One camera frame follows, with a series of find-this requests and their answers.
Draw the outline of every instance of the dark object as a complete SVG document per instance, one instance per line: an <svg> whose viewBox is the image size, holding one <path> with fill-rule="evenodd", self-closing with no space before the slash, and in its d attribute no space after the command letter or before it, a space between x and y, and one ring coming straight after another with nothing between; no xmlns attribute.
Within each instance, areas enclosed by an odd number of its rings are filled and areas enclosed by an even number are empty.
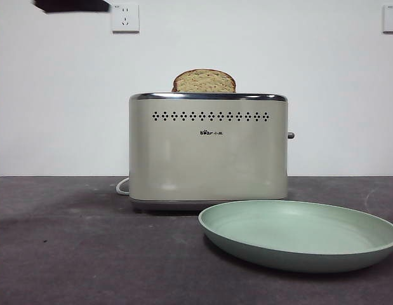
<svg viewBox="0 0 393 305"><path fill-rule="evenodd" d="M109 4L103 0L35 0L34 5L46 13L109 11Z"/></svg>

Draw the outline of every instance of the chrome trim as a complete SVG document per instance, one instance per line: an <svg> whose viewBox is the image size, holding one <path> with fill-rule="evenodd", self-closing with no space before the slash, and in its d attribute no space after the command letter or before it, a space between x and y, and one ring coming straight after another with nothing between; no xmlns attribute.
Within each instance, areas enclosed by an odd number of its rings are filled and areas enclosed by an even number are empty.
<svg viewBox="0 0 393 305"><path fill-rule="evenodd" d="M194 93L194 92L161 92L139 93L130 100L277 100L287 102L283 95L269 93Z"/></svg>

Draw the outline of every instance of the ventilation holes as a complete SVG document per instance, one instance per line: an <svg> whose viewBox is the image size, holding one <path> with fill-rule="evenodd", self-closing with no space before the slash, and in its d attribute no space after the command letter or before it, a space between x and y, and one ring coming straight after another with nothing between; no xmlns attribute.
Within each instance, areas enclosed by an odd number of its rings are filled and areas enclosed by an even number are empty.
<svg viewBox="0 0 393 305"><path fill-rule="evenodd" d="M232 112L232 111L154 111L151 113L151 118L154 121L236 121L236 122L250 122L250 121L269 121L268 112Z"/></svg>

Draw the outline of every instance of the toaster base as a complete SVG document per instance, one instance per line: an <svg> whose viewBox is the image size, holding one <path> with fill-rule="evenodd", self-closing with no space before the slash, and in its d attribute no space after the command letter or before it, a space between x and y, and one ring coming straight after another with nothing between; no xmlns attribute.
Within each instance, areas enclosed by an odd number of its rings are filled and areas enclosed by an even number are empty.
<svg viewBox="0 0 393 305"><path fill-rule="evenodd" d="M138 210L201 211L234 200L138 200L130 197L130 201Z"/></svg>

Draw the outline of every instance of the plate rim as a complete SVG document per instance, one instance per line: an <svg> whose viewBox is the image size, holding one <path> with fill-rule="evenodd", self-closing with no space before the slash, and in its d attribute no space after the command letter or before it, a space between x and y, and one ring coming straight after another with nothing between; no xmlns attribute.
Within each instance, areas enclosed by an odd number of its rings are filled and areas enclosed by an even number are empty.
<svg viewBox="0 0 393 305"><path fill-rule="evenodd" d="M370 253L373 253L373 252L379 252L379 251L386 250L386 249L389 249L389 248L393 247L393 241L392 241L392 242L390 242L388 244L385 244L385 245L382 245L382 246L379 246L379 247L374 247L374 248L370 248L369 250L356 251L356 252L330 252L330 253L325 253L325 252L301 252L301 251L277 249L277 248L265 247L263 245L257 245L257 244L254 244L254 243L245 242L243 240L237 240L237 239L234 239L234 238L226 237L226 236L224 236L224 235L222 235L220 233L217 233L215 230L212 230L211 228L209 228L202 220L202 216L210 209L218 208L218 207L223 206L223 205L229 205L229 204L235 204L235 203L257 202L257 201L262 201L262 202L272 201L272 202L306 203L306 204L310 204L310 205L321 205L321 206L326 206L326 207L343 209L343 210L348 210L350 212L366 214L368 216L371 216L371 217L374 217L376 219L382 220L383 222L388 224L391 228L393 228L393 223L391 223L391 222L389 222L389 221L387 221L387 220L385 220L385 219L383 219L381 217L378 217L376 215L370 214L370 213L366 213L366 212L359 211L359 210L354 210L352 208L340 207L340 206L336 206L336 205L326 205L324 203L315 203L315 202L309 202L309 201L295 201L295 200L238 200L238 201L229 201L229 202L225 202L225 203L220 203L218 205L213 205L212 207L205 208L203 211L201 211L199 213L197 218L199 220L199 223L202 225L202 227L205 230L207 230L209 232L212 232L212 233L216 234L217 236L220 236L221 238L225 238L227 240L230 240L230 241L233 241L233 242L236 242L236 243L240 243L240 244L243 244L243 245L248 245L248 246L252 246L252 247L257 247L257 248L271 250L271 251L277 251L277 252L286 252L286 253L291 253L291 254L304 254L304 255L358 255L358 254L370 254Z"/></svg>

